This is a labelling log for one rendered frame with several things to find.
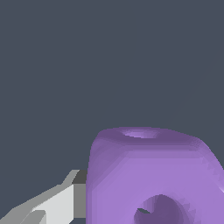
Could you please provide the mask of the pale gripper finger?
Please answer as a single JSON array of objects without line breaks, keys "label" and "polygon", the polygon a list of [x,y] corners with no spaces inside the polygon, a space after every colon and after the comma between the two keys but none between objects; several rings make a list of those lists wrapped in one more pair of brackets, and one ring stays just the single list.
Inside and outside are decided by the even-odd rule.
[{"label": "pale gripper finger", "polygon": [[12,208],[0,224],[70,224],[86,217],[86,170],[71,170],[65,180]]}]

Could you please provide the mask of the purple rounded cube with holes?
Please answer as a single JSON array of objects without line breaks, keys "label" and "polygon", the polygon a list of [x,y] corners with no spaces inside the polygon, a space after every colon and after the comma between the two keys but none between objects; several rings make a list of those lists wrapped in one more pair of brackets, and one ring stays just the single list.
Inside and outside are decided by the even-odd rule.
[{"label": "purple rounded cube with holes", "polygon": [[105,129],[90,150],[86,224],[224,224],[224,169],[195,136]]}]

